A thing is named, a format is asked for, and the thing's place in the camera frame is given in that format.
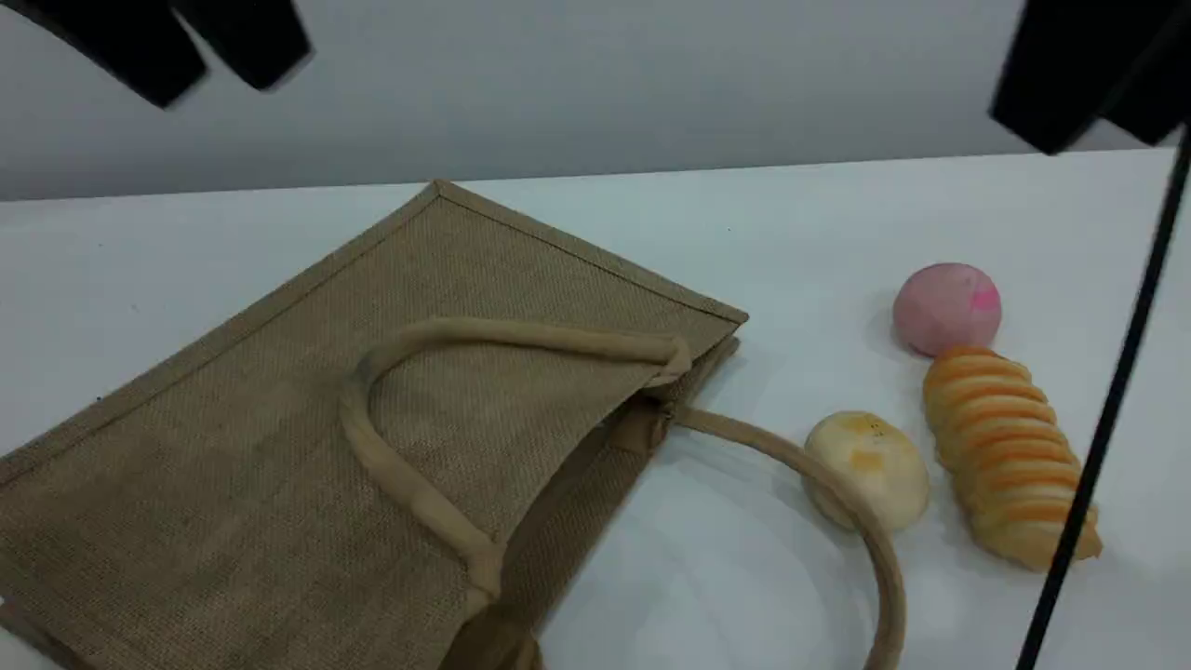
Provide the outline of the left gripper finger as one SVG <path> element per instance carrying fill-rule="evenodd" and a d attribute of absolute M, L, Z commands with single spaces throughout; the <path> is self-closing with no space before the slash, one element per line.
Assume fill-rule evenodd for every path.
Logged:
<path fill-rule="evenodd" d="M 4 1 L 4 7 L 56 35 L 157 109 L 207 74 L 167 1 Z"/>
<path fill-rule="evenodd" d="M 256 90 L 272 90 L 314 55 L 293 1 L 173 1 L 175 12 Z"/>

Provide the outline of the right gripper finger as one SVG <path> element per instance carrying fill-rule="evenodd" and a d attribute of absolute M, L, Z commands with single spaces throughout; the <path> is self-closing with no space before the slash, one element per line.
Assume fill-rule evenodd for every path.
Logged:
<path fill-rule="evenodd" d="M 1186 1 L 1028 1 L 989 114 L 1039 152 L 1066 152 L 1105 120 L 1131 67 L 1158 39 L 1180 27 L 1190 35 L 1189 8 Z"/>
<path fill-rule="evenodd" d="M 1136 140 L 1156 145 L 1187 118 L 1190 35 L 1187 27 L 1158 39 L 1131 67 L 1103 118 Z"/>

